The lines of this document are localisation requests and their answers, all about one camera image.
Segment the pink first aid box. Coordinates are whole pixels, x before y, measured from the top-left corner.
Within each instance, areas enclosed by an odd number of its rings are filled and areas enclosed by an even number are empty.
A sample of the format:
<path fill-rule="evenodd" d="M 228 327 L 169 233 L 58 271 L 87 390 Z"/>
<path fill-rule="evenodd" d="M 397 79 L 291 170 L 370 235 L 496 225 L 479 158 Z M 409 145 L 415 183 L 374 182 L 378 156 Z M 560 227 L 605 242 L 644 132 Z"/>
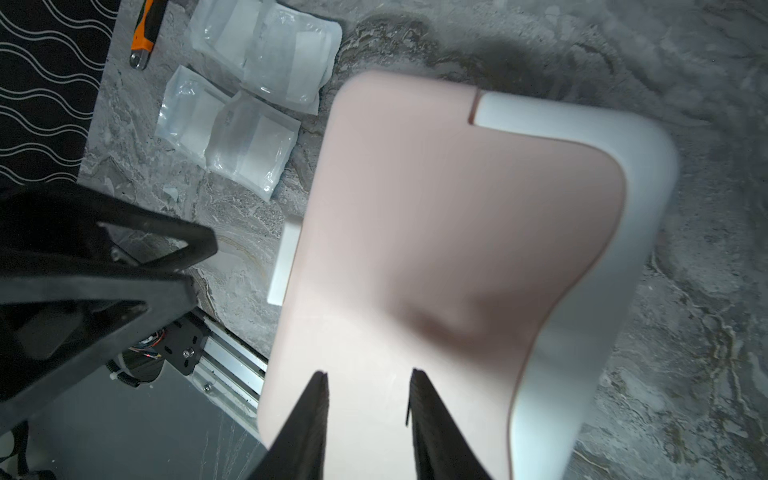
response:
<path fill-rule="evenodd" d="M 418 479 L 429 377 L 490 479 L 560 479 L 672 197 L 630 112 L 393 72 L 331 106 L 258 408 L 328 375 L 322 479 Z"/>

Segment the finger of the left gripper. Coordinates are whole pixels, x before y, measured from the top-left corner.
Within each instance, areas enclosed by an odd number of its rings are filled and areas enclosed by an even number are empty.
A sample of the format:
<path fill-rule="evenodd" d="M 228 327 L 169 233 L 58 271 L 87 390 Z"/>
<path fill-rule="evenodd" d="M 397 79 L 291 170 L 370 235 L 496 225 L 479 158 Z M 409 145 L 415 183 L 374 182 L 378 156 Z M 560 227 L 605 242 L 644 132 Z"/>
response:
<path fill-rule="evenodd" d="M 111 262 L 1 257 L 1 429 L 8 431 L 196 304 L 193 280 Z"/>
<path fill-rule="evenodd" d="M 1 246 L 179 272 L 218 251 L 215 232 L 73 183 L 1 192 Z"/>

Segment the white gauze packet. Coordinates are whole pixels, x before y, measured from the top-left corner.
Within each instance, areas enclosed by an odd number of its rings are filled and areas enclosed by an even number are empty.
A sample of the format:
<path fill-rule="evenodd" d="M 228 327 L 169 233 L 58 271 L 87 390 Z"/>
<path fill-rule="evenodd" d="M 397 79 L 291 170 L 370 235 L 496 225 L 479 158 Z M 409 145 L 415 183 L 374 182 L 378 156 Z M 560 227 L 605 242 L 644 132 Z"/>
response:
<path fill-rule="evenodd" d="M 239 91 L 219 111 L 205 150 L 207 170 L 268 202 L 296 145 L 301 122 Z"/>
<path fill-rule="evenodd" d="M 202 75 L 179 66 L 168 81 L 155 136 L 206 169 L 205 150 L 214 122 L 231 97 Z"/>
<path fill-rule="evenodd" d="M 246 51 L 276 1 L 200 0 L 188 27 L 192 48 L 245 79 Z"/>
<path fill-rule="evenodd" d="M 339 23 L 265 1 L 246 47 L 242 84 L 271 103 L 316 115 L 341 40 Z"/>

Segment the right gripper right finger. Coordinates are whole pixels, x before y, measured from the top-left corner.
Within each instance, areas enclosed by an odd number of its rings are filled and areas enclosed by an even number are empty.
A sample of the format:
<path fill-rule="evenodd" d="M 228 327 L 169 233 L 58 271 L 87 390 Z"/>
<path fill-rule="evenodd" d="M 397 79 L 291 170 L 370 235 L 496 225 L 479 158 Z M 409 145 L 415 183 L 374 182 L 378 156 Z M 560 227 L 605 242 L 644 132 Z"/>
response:
<path fill-rule="evenodd" d="M 411 374 L 406 424 L 418 479 L 490 479 L 423 370 Z"/>

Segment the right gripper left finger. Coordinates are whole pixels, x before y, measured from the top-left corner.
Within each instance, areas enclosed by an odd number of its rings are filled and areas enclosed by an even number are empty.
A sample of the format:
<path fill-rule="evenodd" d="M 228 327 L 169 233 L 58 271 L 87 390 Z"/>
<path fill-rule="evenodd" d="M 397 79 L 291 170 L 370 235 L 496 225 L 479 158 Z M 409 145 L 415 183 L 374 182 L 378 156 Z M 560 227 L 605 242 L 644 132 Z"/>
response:
<path fill-rule="evenodd" d="M 322 479 L 328 412 L 328 375 L 316 371 L 249 479 Z"/>

